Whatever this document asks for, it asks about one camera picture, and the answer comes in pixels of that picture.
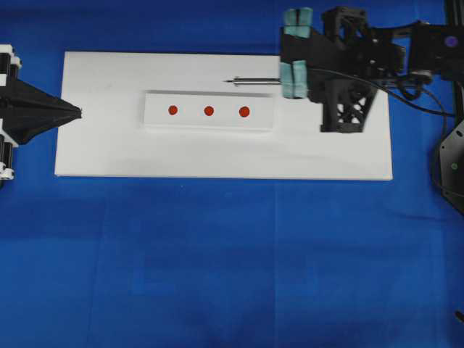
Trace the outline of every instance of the white platform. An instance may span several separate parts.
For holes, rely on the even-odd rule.
[[[284,99],[280,86],[222,82],[235,76],[278,77],[278,61],[277,56],[67,52],[62,98],[81,107],[83,119],[59,129],[55,173],[392,179],[383,92],[364,133],[320,133],[319,104]],[[168,100],[173,95],[175,100]],[[173,102],[179,114],[172,116],[166,108]],[[203,104],[214,104],[212,117],[200,110]],[[251,106],[246,118],[237,113],[242,104]],[[185,124],[173,118],[181,109]],[[256,124],[240,123],[245,120]]]

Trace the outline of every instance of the wire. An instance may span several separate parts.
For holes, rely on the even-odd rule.
[[[412,107],[412,108],[414,108],[416,110],[419,110],[419,111],[422,111],[422,112],[427,112],[429,114],[438,115],[438,116],[454,117],[453,114],[449,114],[449,113],[447,113],[447,112],[445,112],[443,110],[442,111],[436,111],[436,110],[426,109],[425,107],[419,107],[418,105],[413,104],[410,101],[408,101],[406,98],[403,98],[402,96],[399,96],[398,94],[390,91],[388,88],[380,86],[379,84],[377,84],[375,82],[365,80],[363,78],[359,78],[359,77],[356,77],[356,76],[344,74],[342,72],[338,72],[338,71],[335,71],[335,70],[318,69],[318,68],[315,68],[315,67],[309,67],[308,70],[309,71],[314,71],[316,73],[328,73],[328,74],[332,74],[332,75],[338,75],[338,76],[341,76],[343,78],[349,78],[351,80],[359,81],[359,82],[365,83],[365,84],[367,84],[369,86],[372,86],[374,88],[380,89],[381,91],[386,92],[390,96],[394,97],[395,99],[400,100],[401,102],[405,103],[406,105],[408,105],[408,106],[410,106],[410,107]]]
[[[407,78],[407,75],[398,77],[398,80],[396,82],[397,88],[401,92],[401,95],[404,96],[407,100],[412,101],[412,100],[418,99],[421,96],[423,84],[416,83],[414,94],[411,94],[406,90],[405,86],[403,85],[406,78]]]
[[[443,114],[445,113],[442,103],[438,100],[438,98],[432,92],[426,90],[425,88],[422,88],[422,92],[430,96],[438,104]],[[432,160],[430,161],[430,178],[432,182],[435,184],[435,186],[439,187],[442,191],[445,192],[445,194],[450,194],[452,196],[457,196],[457,197],[464,197],[464,194],[457,193],[453,190],[450,190],[447,187],[444,187],[442,184],[440,184],[440,182],[436,179],[436,176],[434,174],[436,171],[436,165],[438,164],[438,161],[439,161],[440,146],[442,145],[443,140],[445,140],[447,136],[447,129],[448,129],[447,117],[443,115],[442,134],[440,135],[440,140],[438,144],[435,146],[433,157],[432,157]]]

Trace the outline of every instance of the metal probe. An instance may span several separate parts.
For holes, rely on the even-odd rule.
[[[233,83],[235,86],[243,85],[280,85],[280,78],[234,78],[224,82]]]

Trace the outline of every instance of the white block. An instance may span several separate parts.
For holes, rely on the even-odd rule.
[[[7,85],[7,74],[0,74],[0,87]]]
[[[276,78],[278,64],[277,56],[67,52],[62,98],[81,107],[83,119],[59,128],[55,173],[392,179],[385,93],[376,97],[364,133],[321,133],[321,105],[284,99],[280,86],[235,87],[223,82],[235,76]],[[247,104],[256,100],[254,94],[270,95],[263,99],[274,102],[274,123],[264,132],[223,126],[147,127],[146,95],[153,91],[240,93],[249,96],[244,96]]]
[[[13,180],[15,179],[15,171],[12,168],[7,168],[0,173],[0,180]]]
[[[5,137],[5,142],[7,143],[11,143],[13,148],[17,148],[18,147],[18,144],[16,141],[13,140],[13,138],[11,136],[9,136],[7,134],[7,132],[5,132],[3,130],[3,120],[0,118],[0,135],[2,135],[3,137]]]
[[[15,55],[13,52],[13,46],[9,44],[1,44],[0,53],[8,53],[11,57]]]
[[[12,58],[11,64],[12,64],[12,65],[18,66],[20,69],[21,69],[21,67],[22,67],[21,59],[20,59],[18,56],[14,56],[14,57]]]
[[[147,93],[144,122],[172,129],[270,131],[274,103],[265,94]]]

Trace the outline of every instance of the blue background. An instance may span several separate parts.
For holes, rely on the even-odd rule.
[[[59,95],[65,50],[277,54],[285,9],[321,29],[337,4],[8,1],[0,41]],[[444,22],[442,1],[343,4]],[[35,138],[0,191],[0,347],[461,347],[463,217],[428,177],[441,119],[390,108],[391,182],[56,178],[57,132]]]

